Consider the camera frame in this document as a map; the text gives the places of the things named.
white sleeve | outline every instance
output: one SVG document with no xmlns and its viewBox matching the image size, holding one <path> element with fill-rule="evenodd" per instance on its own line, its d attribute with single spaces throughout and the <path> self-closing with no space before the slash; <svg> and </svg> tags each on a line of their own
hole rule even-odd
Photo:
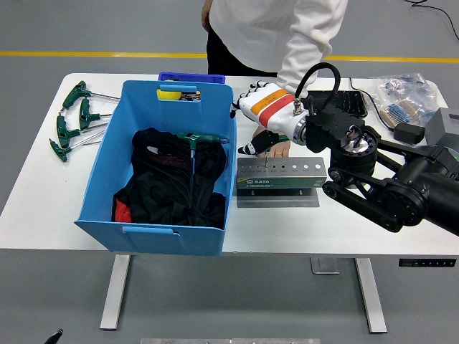
<svg viewBox="0 0 459 344">
<path fill-rule="evenodd" d="M 294 94 L 307 71 L 330 55 L 330 40 L 341 27 L 348 0 L 298 0 L 295 5 L 295 23 L 290 27 L 292 37 L 278 73 L 278 86 Z M 309 78 L 301 93 L 316 79 Z"/>
</svg>

t-handle hex key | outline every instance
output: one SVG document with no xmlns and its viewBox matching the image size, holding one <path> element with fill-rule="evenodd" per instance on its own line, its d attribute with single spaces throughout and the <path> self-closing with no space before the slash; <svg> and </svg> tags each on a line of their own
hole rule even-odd
<svg viewBox="0 0 459 344">
<path fill-rule="evenodd" d="M 99 113 L 90 113 L 89 100 L 85 97 L 85 99 L 81 101 L 80 105 L 80 129 L 88 129 L 89 123 L 91 123 L 92 121 L 101 120 L 102 117 L 111 115 L 111 113 L 107 115 L 101 115 Z"/>
<path fill-rule="evenodd" d="M 49 144 L 51 145 L 52 150 L 56 153 L 56 155 L 59 157 L 60 160 L 63 162 L 67 161 L 67 154 L 70 153 L 75 147 L 78 147 L 79 145 L 82 145 L 83 143 L 88 142 L 89 140 L 92 140 L 93 138 L 98 137 L 99 135 L 102 135 L 105 131 L 100 131 L 97 134 L 91 135 L 89 138 L 86 138 L 84 140 L 81 140 L 79 143 L 74 144 L 71 147 L 66 147 L 66 148 L 61 148 L 57 143 L 55 143 L 53 140 L 49 140 Z"/>
<path fill-rule="evenodd" d="M 189 181 L 189 205 L 191 206 L 191 199 L 193 198 L 193 185 L 194 185 L 194 173 L 196 168 L 196 148 L 198 142 L 217 142 L 217 143 L 229 143 L 228 138 L 221 138 L 217 135 L 209 135 L 203 133 L 178 133 L 177 137 L 181 140 L 189 142 L 190 146 L 190 161 L 191 161 L 191 173 Z"/>
<path fill-rule="evenodd" d="M 76 86 L 72 88 L 70 93 L 65 98 L 60 113 L 64 110 L 69 110 L 69 108 L 75 103 L 75 101 L 81 97 L 99 97 L 110 100 L 120 100 L 120 98 L 118 97 L 112 97 L 111 95 L 101 95 L 99 93 L 94 93 L 89 90 L 86 90 L 86 82 L 81 80 L 79 83 L 76 84 Z"/>
<path fill-rule="evenodd" d="M 81 134 L 87 133 L 88 131 L 104 127 L 107 124 L 108 122 L 94 125 L 86 129 L 68 130 L 67 123 L 65 122 L 65 117 L 59 114 L 57 115 L 57 119 L 56 119 L 56 130 L 57 130 L 57 138 L 59 139 L 59 144 L 62 148 L 67 148 L 70 144 L 71 138 L 80 136 Z"/>
</svg>

small blue box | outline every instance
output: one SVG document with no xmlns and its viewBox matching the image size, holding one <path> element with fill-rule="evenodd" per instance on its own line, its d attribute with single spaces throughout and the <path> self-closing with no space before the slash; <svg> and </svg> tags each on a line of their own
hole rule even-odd
<svg viewBox="0 0 459 344">
<path fill-rule="evenodd" d="M 177 72 L 161 72 L 158 80 L 174 80 L 174 81 L 191 81 L 191 82 L 210 82 L 224 84 L 224 75 L 218 74 L 191 74 Z"/>
<path fill-rule="evenodd" d="M 201 93 L 201 100 L 159 100 L 161 88 Z M 236 164 L 236 122 L 230 118 L 232 88 L 205 82 L 126 81 L 107 127 L 75 222 L 110 251 L 219 256 L 230 209 Z M 226 198 L 224 228 L 112 222 L 113 195 L 133 174 L 132 137 L 155 128 L 170 133 L 198 132 L 229 138 L 227 166 L 214 186 Z"/>
</svg>

black pants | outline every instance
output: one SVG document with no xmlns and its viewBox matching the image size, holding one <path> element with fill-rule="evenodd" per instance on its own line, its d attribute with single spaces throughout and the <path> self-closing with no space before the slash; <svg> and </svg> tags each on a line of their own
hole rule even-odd
<svg viewBox="0 0 459 344">
<path fill-rule="evenodd" d="M 262 70 L 254 70 L 242 64 L 234 57 L 228 48 L 223 44 L 220 37 L 215 31 L 210 28 L 207 38 L 207 63 L 209 74 L 218 75 L 239 75 L 248 77 L 276 77 L 275 72 L 263 72 Z"/>
</svg>

clear plastic bag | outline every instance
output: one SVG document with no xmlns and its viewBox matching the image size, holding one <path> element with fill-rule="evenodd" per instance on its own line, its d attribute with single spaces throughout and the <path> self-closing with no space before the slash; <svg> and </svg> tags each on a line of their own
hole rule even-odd
<svg viewBox="0 0 459 344">
<path fill-rule="evenodd" d="M 409 123 L 422 127 L 438 110 L 438 89 L 419 73 L 373 77 L 370 92 L 386 123 L 395 127 Z"/>
</svg>

